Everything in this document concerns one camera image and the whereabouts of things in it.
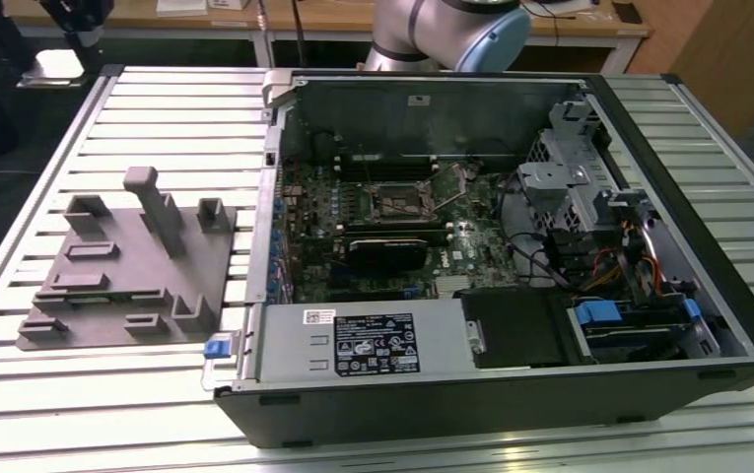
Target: wire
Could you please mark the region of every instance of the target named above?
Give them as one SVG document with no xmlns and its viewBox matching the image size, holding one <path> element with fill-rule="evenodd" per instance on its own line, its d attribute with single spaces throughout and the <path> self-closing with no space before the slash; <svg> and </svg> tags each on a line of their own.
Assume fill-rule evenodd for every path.
<svg viewBox="0 0 754 473">
<path fill-rule="evenodd" d="M 608 253 L 612 251 L 612 248 L 604 248 L 603 250 L 599 251 L 599 254 L 596 254 L 596 259 L 594 259 L 592 261 L 592 275 L 596 276 L 599 274 L 599 261 L 602 259 L 602 255 L 604 253 Z"/>
<path fill-rule="evenodd" d="M 300 23 L 300 8 L 298 8 L 298 2 L 300 0 L 291 0 L 292 2 L 292 15 L 295 16 L 295 33 L 298 35 L 298 63 L 300 67 L 307 66 L 307 41 L 303 36 L 303 23 Z"/>
<path fill-rule="evenodd" d="M 40 175 L 40 172 L 36 171 L 36 170 L 12 170 L 12 169 L 6 169 L 6 170 L 0 170 L 0 174 Z"/>
<path fill-rule="evenodd" d="M 259 30 L 262 31 L 262 42 L 268 54 L 268 66 L 274 68 L 274 50 L 271 48 L 271 41 L 268 40 L 268 14 L 266 11 L 266 0 L 256 0 L 256 22 L 259 24 Z"/>
<path fill-rule="evenodd" d="M 511 242 L 511 240 L 516 237 L 531 237 L 532 239 L 536 239 L 538 241 L 544 239 L 543 234 L 539 234 L 538 232 L 516 232 L 515 234 L 507 236 L 506 240 L 508 242 Z"/>
<path fill-rule="evenodd" d="M 527 12 L 531 13 L 531 15 L 532 15 L 534 17 L 536 17 L 536 18 L 550 18 L 550 19 L 551 19 L 551 25 L 552 25 L 552 27 L 554 27 L 554 29 L 555 29 L 555 46 L 554 46 L 554 47 L 558 47 L 558 45 L 560 44 L 560 33 L 559 33 L 559 31 L 558 31 L 558 20 L 575 20 L 575 17 L 559 17 L 559 16 L 556 16 L 554 13 L 551 13 L 551 10 L 548 10 L 548 8 L 546 7 L 546 5 L 542 4 L 542 2 L 536 1 L 535 4 L 539 5 L 543 10 L 546 10 L 546 13 L 547 13 L 548 15 L 539 15 L 538 13 L 535 13 L 535 12 L 527 7 L 527 5 L 522 5 L 522 7 L 524 8 L 524 10 L 526 10 Z"/>
<path fill-rule="evenodd" d="M 651 265 L 651 286 L 654 287 L 654 293 L 662 296 L 660 290 L 660 264 L 651 256 L 642 256 L 642 259 Z"/>
<path fill-rule="evenodd" d="M 514 172 L 511 172 L 511 175 L 508 176 L 508 179 L 506 180 L 506 185 L 503 186 L 503 188 L 500 190 L 499 200 L 496 201 L 496 208 L 494 209 L 494 218 L 495 219 L 502 218 L 503 205 L 506 205 L 506 194 L 508 193 L 508 188 L 511 187 L 511 183 L 514 181 L 514 178 L 518 176 L 518 174 L 519 174 L 519 168 L 514 169 Z"/>
<path fill-rule="evenodd" d="M 599 279 L 596 279 L 594 282 L 591 282 L 583 289 L 583 292 L 590 291 L 591 289 L 596 288 L 598 286 L 600 286 L 602 284 L 608 283 L 612 279 L 615 279 L 615 277 L 619 275 L 620 273 L 620 268 L 618 266 L 615 266 L 615 268 L 608 271 L 604 275 L 602 275 L 599 277 Z"/>
<path fill-rule="evenodd" d="M 558 273 L 546 264 L 538 261 L 532 255 L 526 253 L 524 250 L 519 248 L 519 246 L 511 243 L 511 248 L 516 253 L 519 253 L 519 256 L 527 259 L 530 263 L 535 264 L 536 267 L 542 269 L 546 272 L 546 274 L 548 274 L 548 276 L 551 277 L 552 281 L 558 284 L 558 286 L 560 286 L 563 289 L 567 289 L 570 291 L 578 291 L 578 288 L 572 286 L 572 283 L 567 281 L 567 279 L 560 275 L 560 273 Z"/>
</svg>

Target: blue release tab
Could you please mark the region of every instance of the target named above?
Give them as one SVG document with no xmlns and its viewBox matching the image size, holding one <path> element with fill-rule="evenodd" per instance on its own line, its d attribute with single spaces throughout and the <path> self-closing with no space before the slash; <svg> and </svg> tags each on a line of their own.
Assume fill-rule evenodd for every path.
<svg viewBox="0 0 754 473">
<path fill-rule="evenodd" d="M 702 308 L 698 307 L 694 299 L 683 300 L 683 308 L 687 310 L 691 319 L 702 318 Z"/>
<path fill-rule="evenodd" d="M 228 340 L 208 340 L 204 344 L 204 359 L 216 360 L 231 357 L 231 342 Z"/>
<path fill-rule="evenodd" d="M 575 316 L 582 325 L 590 322 L 619 322 L 622 314 L 618 313 L 614 301 L 584 301 L 575 307 Z"/>
</svg>

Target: desk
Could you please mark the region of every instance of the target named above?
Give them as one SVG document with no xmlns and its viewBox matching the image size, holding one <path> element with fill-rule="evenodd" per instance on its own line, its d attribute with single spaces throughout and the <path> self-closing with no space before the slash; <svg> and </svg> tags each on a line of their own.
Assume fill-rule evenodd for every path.
<svg viewBox="0 0 754 473">
<path fill-rule="evenodd" d="M 106 37 L 170 39 L 247 39 L 254 44 L 256 65 L 268 67 L 268 47 L 262 40 L 254 2 L 246 10 L 211 9 L 206 16 L 159 18 L 156 0 L 116 0 L 108 19 Z M 295 22 L 290 0 L 266 0 L 271 32 L 270 41 L 295 39 Z M 34 0 L 7 0 L 6 11 L 26 36 L 58 37 L 60 31 Z M 307 40 L 371 40 L 372 5 L 344 3 L 343 0 L 306 0 L 300 16 Z M 612 13 L 610 0 L 603 0 L 596 15 L 576 15 L 575 20 L 531 18 L 527 45 L 599 47 L 611 50 L 603 73 L 622 73 L 643 38 L 647 25 L 622 23 Z"/>
</svg>

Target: aluminum extrusion table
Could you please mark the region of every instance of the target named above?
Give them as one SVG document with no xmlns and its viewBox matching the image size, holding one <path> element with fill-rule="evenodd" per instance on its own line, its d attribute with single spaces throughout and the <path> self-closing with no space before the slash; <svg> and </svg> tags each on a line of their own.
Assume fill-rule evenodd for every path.
<svg viewBox="0 0 754 473">
<path fill-rule="evenodd" d="M 202 388 L 202 344 L 16 349 L 67 230 L 59 212 L 75 193 L 139 206 L 122 189 L 128 166 L 156 166 L 158 186 L 178 205 L 216 196 L 238 206 L 223 328 L 240 326 L 263 73 L 127 67 L 95 83 L 0 246 L 0 471 L 754 470 L 754 388 L 719 393 L 656 422 L 259 450 Z M 608 80 L 754 291 L 752 164 L 683 86 L 658 76 Z M 635 184 L 634 169 L 612 154 Z"/>
</svg>

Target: warning label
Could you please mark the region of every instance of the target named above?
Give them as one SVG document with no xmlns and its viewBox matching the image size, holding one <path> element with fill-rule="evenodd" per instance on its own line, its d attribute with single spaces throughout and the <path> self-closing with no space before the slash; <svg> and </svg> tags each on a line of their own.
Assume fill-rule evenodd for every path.
<svg viewBox="0 0 754 473">
<path fill-rule="evenodd" d="M 332 323 L 339 376 L 420 372 L 410 313 L 335 317 Z"/>
</svg>

